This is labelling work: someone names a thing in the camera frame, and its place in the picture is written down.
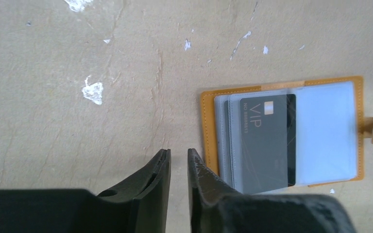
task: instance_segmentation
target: brown leather cover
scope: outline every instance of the brown leather cover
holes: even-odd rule
[[[358,181],[364,178],[364,101],[363,101],[363,77],[350,76],[331,79],[308,80],[301,82],[289,83],[272,83],[256,86],[246,86],[238,88],[229,88],[222,90],[210,90],[201,93],[201,116],[203,126],[203,142],[205,149],[205,162],[209,169],[219,175],[218,170],[218,148],[217,132],[215,125],[215,104],[214,98],[220,95],[229,95],[237,93],[256,92],[264,90],[276,90],[282,88],[294,88],[299,86],[314,86],[328,83],[354,82],[355,100],[356,100],[356,117],[358,123],[358,175],[351,181]]]

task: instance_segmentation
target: worn surface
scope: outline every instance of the worn surface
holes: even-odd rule
[[[189,232],[201,91],[364,75],[373,116],[373,1],[337,2],[260,0],[254,12],[255,1],[94,0],[74,12],[63,0],[1,0],[0,188],[99,193],[171,148],[167,231]],[[89,75],[102,105],[83,97]],[[333,188],[357,229],[373,232],[369,141],[365,159],[363,181],[291,192]]]

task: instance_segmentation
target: open wallet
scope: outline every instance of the open wallet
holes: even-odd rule
[[[205,161],[244,194],[364,178],[361,76],[201,94]]]

